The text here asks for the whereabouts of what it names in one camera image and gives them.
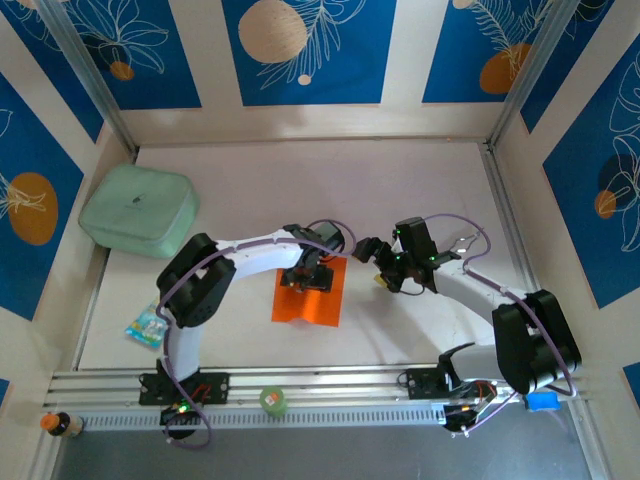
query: orange bottle cap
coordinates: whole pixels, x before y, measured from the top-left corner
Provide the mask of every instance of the orange bottle cap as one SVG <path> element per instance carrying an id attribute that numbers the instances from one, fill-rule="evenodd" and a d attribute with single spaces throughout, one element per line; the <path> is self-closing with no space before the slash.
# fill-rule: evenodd
<path id="1" fill-rule="evenodd" d="M 40 427 L 42 429 L 51 431 L 60 425 L 60 417 L 58 417 L 55 413 L 47 413 L 42 420 L 40 420 Z"/>

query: wire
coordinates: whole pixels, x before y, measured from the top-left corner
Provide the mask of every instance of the wire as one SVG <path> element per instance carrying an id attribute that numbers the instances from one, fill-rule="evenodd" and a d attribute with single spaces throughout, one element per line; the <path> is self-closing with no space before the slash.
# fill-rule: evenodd
<path id="1" fill-rule="evenodd" d="M 174 372 L 174 369 L 173 369 L 173 363 L 171 362 L 171 358 L 169 357 L 169 337 L 171 336 L 171 331 L 172 331 L 172 328 L 173 328 L 173 322 L 167 315 L 164 314 L 164 312 L 163 312 L 164 307 L 167 305 L 169 300 L 171 300 L 171 298 L 175 295 L 175 293 L 180 288 L 182 288 L 182 286 L 185 283 L 187 283 L 187 281 L 193 275 L 195 275 L 196 272 L 198 272 L 198 270 L 206 267 L 206 265 L 208 265 L 210 262 L 212 262 L 216 258 L 222 257 L 222 256 L 227 255 L 229 253 L 237 252 L 238 250 L 245 250 L 245 249 L 248 249 L 248 248 L 255 248 L 255 247 L 262 246 L 262 245 L 273 245 L 273 244 L 283 243 L 283 244 L 309 245 L 311 247 L 314 247 L 314 248 L 317 248 L 319 250 L 322 250 L 323 252 L 327 252 L 327 253 L 333 254 L 336 257 L 349 257 L 349 256 L 351 256 L 351 254 L 355 251 L 356 243 L 357 243 L 357 239 L 356 239 L 355 233 L 353 233 L 353 230 L 351 230 L 351 228 L 349 228 L 347 225 L 345 225 L 344 223 L 342 223 L 342 222 L 340 222 L 338 220 L 328 220 L 328 219 L 317 220 L 315 222 L 312 222 L 310 224 L 310 226 L 313 226 L 313 225 L 316 225 L 316 224 L 322 223 L 322 222 L 330 222 L 330 223 L 334 223 L 336 225 L 340 225 L 341 227 L 343 227 L 349 233 L 349 235 L 351 236 L 351 241 L 352 241 L 353 245 L 352 245 L 351 249 L 348 252 L 339 253 L 339 252 L 333 251 L 333 250 L 331 250 L 329 248 L 326 248 L 324 245 L 321 245 L 321 244 L 316 243 L 316 242 L 312 242 L 310 240 L 305 240 L 305 239 L 302 239 L 302 238 L 290 238 L 290 237 L 289 238 L 283 238 L 283 237 L 280 237 L 280 238 L 263 238 L 263 239 L 260 239 L 260 240 L 252 240 L 252 241 L 248 241 L 248 242 L 236 245 L 235 247 L 223 248 L 222 250 L 219 250 L 219 251 L 217 251 L 215 253 L 212 253 L 211 255 L 205 257 L 203 260 L 201 260 L 196 265 L 194 265 L 187 273 L 185 273 L 173 285 L 173 287 L 171 287 L 169 289 L 169 291 L 160 299 L 160 302 L 158 303 L 158 306 L 156 308 L 156 315 L 167 322 L 167 330 L 165 331 L 164 341 L 162 342 L 163 359 L 164 359 L 163 363 L 164 363 L 165 371 L 166 371 L 167 375 L 169 376 L 169 378 L 171 379 L 171 382 L 174 384 L 174 386 L 176 387 L 176 389 L 180 393 L 180 395 L 182 395 L 182 397 L 187 401 L 189 406 L 193 409 L 193 411 L 195 411 L 198 414 L 198 417 L 200 417 L 200 419 L 203 421 L 203 423 L 207 427 L 207 439 L 206 439 L 206 441 L 204 443 L 200 443 L 200 444 L 190 444 L 190 443 L 183 443 L 183 442 L 175 442 L 174 439 L 169 436 L 169 423 L 171 423 L 171 422 L 167 422 L 167 425 L 165 426 L 165 429 L 164 429 L 164 433 L 167 436 L 167 443 L 169 443 L 170 445 L 174 445 L 176 447 L 184 448 L 184 449 L 188 449 L 188 450 L 197 450 L 197 449 L 200 449 L 200 448 L 205 448 L 211 443 L 211 440 L 213 438 L 213 427 L 211 426 L 211 423 L 209 422 L 209 419 L 207 418 L 207 415 L 204 413 L 204 411 L 189 396 L 189 394 L 182 387 L 182 385 L 180 385 L 180 382 L 176 378 L 176 375 L 175 375 L 175 372 Z"/>
<path id="2" fill-rule="evenodd" d="M 469 235 L 468 237 L 456 238 L 447 250 L 454 253 L 468 252 L 469 250 L 471 250 L 471 247 L 473 246 L 473 244 L 478 241 L 478 238 L 480 238 L 480 232 L 476 232 L 473 235 Z M 463 249 L 462 252 L 456 248 L 458 246 L 458 243 L 466 242 L 468 240 L 471 240 L 471 242 L 469 242 L 469 245 L 467 245 L 466 247 L 464 245 L 461 246 L 461 248 Z"/>
<path id="3" fill-rule="evenodd" d="M 342 253 L 342 252 L 344 252 L 344 243 L 340 244 L 340 249 L 339 249 L 339 250 L 337 250 L 337 251 L 338 251 L 338 253 Z M 327 258 L 322 258 L 322 259 L 320 259 L 320 263 L 322 263 L 322 264 L 326 265 L 327 263 L 329 263 L 329 262 L 331 262 L 331 261 L 335 260 L 336 258 L 338 258 L 338 257 L 336 257 L 335 255 L 331 255 L 331 256 L 329 256 L 329 257 L 327 257 Z"/>
<path id="4" fill-rule="evenodd" d="M 498 396 L 498 392 L 496 391 L 496 387 L 494 387 L 491 382 L 487 382 L 485 385 L 487 385 L 487 387 L 489 387 L 489 390 L 491 390 L 491 393 L 493 393 L 493 395 L 495 397 Z"/>
<path id="5" fill-rule="evenodd" d="M 472 425 L 471 427 L 467 428 L 464 431 L 464 434 L 469 435 L 471 432 L 473 432 L 476 428 L 478 428 L 480 425 L 486 423 L 489 421 L 489 419 L 493 418 L 494 416 L 496 416 L 498 413 L 500 413 L 502 411 L 502 409 L 504 407 L 506 407 L 509 402 L 511 401 L 512 398 L 514 398 L 516 395 L 518 394 L 518 392 L 513 392 L 511 395 L 509 395 L 507 397 L 507 399 L 502 402 L 500 405 L 498 405 L 496 407 L 496 409 L 491 412 L 490 414 L 488 414 L 486 417 L 484 417 L 482 420 L 480 420 L 479 422 L 477 421 L 474 425 Z"/>
<path id="6" fill-rule="evenodd" d="M 417 293 L 405 292 L 404 290 L 400 290 L 398 293 L 404 293 L 405 295 L 409 295 L 410 297 L 419 297 L 420 295 L 422 295 L 424 293 L 425 290 L 426 290 L 426 288 L 423 285 L 422 286 L 422 291 L 417 292 Z"/>
<path id="7" fill-rule="evenodd" d="M 406 377 L 406 376 L 407 376 L 407 372 L 400 372 L 400 375 L 398 375 L 398 376 L 396 377 L 396 384 L 397 384 L 399 387 L 402 387 L 402 388 L 409 388 L 409 382 L 404 382 L 404 383 L 402 383 L 402 382 L 400 381 L 400 377 L 401 377 L 402 375 L 404 375 L 404 376 Z"/>
<path id="8" fill-rule="evenodd" d="M 481 402 L 482 399 L 484 398 L 484 392 L 482 391 L 482 383 L 476 382 L 476 386 L 478 387 L 478 393 L 480 394 L 480 399 L 478 400 L 478 402 Z"/>
<path id="9" fill-rule="evenodd" d="M 491 251 L 491 240 L 489 239 L 489 235 L 487 235 L 487 232 L 485 232 L 484 228 L 482 228 L 480 225 L 478 225 L 473 220 L 470 220 L 470 219 L 468 219 L 466 217 L 463 217 L 462 215 L 456 215 L 455 213 L 438 213 L 436 215 L 430 215 L 428 217 L 425 217 L 424 220 L 428 221 L 428 220 L 431 220 L 431 219 L 434 219 L 434 218 L 440 218 L 440 217 L 450 217 L 450 218 L 457 218 L 459 220 L 463 220 L 463 221 L 471 224 L 472 226 L 474 226 L 480 232 L 480 234 L 484 238 L 487 246 L 486 246 L 486 248 L 485 248 L 485 250 L 483 252 L 478 253 L 476 255 L 472 255 L 469 258 L 467 258 L 462 263 L 462 269 L 471 278 L 474 278 L 474 279 L 478 280 L 480 283 L 484 283 L 485 285 L 487 285 L 488 287 L 492 288 L 493 290 L 496 290 L 497 292 L 501 293 L 503 296 L 505 296 L 508 299 L 510 299 L 510 300 L 514 301 L 515 303 L 517 303 L 518 306 L 520 306 L 525 311 L 525 313 L 529 316 L 529 318 L 531 318 L 531 320 L 535 324 L 536 328 L 540 332 L 540 335 L 542 335 L 542 338 L 544 339 L 544 341 L 549 346 L 549 349 L 551 350 L 551 353 L 553 354 L 553 357 L 555 358 L 556 362 L 560 366 L 560 369 L 562 370 L 562 373 L 564 375 L 564 379 L 566 380 L 567 385 L 569 386 L 569 390 L 565 390 L 563 388 L 555 387 L 553 385 L 547 385 L 547 388 L 550 389 L 550 390 L 553 390 L 554 392 L 561 393 L 563 395 L 567 395 L 569 397 L 575 397 L 576 394 L 578 393 L 578 390 L 577 390 L 577 388 L 575 386 L 575 383 L 573 381 L 573 377 L 571 376 L 571 373 L 569 372 L 569 367 L 567 367 L 567 364 L 565 363 L 564 358 L 562 358 L 562 354 L 558 350 L 558 347 L 556 346 L 555 343 L 553 343 L 553 340 L 551 339 L 551 336 L 547 332 L 547 329 L 544 328 L 544 325 L 542 324 L 542 322 L 540 321 L 538 316 L 535 314 L 535 312 L 520 297 L 518 297 L 517 295 L 515 295 L 514 293 L 509 291 L 509 289 L 507 289 L 506 287 L 503 287 L 502 285 L 497 284 L 493 280 L 491 280 L 491 279 L 489 279 L 489 278 L 487 278 L 487 277 L 485 277 L 485 276 L 483 276 L 483 275 L 481 275 L 479 273 L 474 272 L 473 270 L 471 270 L 469 268 L 469 263 L 471 261 L 477 260 L 478 258 L 481 258 L 481 257 L 484 257 L 485 255 L 487 255 Z"/>

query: mint green box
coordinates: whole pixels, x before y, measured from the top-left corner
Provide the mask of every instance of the mint green box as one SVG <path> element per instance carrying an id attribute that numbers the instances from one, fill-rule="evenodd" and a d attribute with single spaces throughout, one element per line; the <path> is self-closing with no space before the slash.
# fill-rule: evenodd
<path id="1" fill-rule="evenodd" d="M 104 178 L 79 222 L 98 245 L 169 258 L 180 248 L 199 206 L 184 175 L 120 165 Z"/>

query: white floor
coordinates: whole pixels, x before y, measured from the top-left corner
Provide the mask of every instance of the white floor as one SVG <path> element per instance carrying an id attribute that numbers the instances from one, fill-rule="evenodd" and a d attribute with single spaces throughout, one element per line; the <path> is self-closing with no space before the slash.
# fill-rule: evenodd
<path id="1" fill-rule="evenodd" d="M 242 239 L 319 218 L 349 224 L 359 238 L 390 239 L 395 222 L 440 212 L 482 224 L 492 253 L 477 263 L 521 286 L 487 182 L 478 145 L 426 140 L 349 140 L 143 148 L 138 165 L 193 181 L 201 209 L 190 235 Z M 469 235 L 456 220 L 429 228 L 439 248 Z M 484 248 L 476 242 L 473 251 Z M 112 251 L 82 354 L 81 369 L 153 368 L 157 351 L 124 329 L 157 295 L 167 264 Z M 393 295 L 374 281 L 372 264 L 350 260 L 339 328 L 271 322 L 275 272 L 228 291 L 207 323 L 203 366 L 309 366 L 432 362 L 467 341 L 492 342 L 492 329 L 455 302 L 426 292 Z M 405 283 L 406 289 L 418 287 Z"/>

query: bottle cap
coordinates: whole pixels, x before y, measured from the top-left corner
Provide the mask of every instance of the bottle cap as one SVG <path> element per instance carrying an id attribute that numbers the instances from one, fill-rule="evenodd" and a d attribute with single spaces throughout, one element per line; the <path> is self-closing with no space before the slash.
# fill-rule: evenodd
<path id="1" fill-rule="evenodd" d="M 287 402 L 284 393 L 278 387 L 267 387 L 260 393 L 260 405 L 272 417 L 282 417 L 287 413 Z"/>
<path id="2" fill-rule="evenodd" d="M 47 413 L 42 420 L 40 420 L 40 427 L 43 430 L 51 431 L 60 425 L 60 417 L 58 417 L 55 413 Z"/>

